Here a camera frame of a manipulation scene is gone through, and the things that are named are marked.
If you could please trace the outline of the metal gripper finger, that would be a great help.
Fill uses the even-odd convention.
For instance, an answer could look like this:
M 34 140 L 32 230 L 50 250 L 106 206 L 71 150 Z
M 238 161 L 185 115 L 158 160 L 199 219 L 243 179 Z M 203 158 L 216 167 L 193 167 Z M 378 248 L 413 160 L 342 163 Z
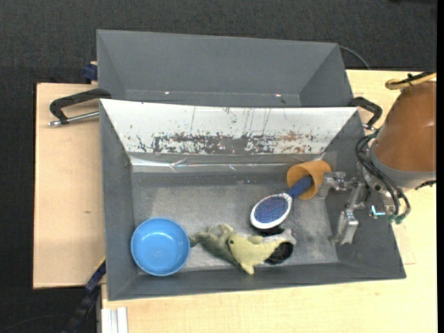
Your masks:
M 320 185 L 320 197 L 326 198 L 328 192 L 333 189 L 335 191 L 341 191 L 345 188 L 345 176 L 344 171 L 331 171 L 323 174 L 323 181 Z
M 353 211 L 341 211 L 339 214 L 336 232 L 329 236 L 331 244 L 351 244 L 355 237 L 355 232 L 359 222 Z

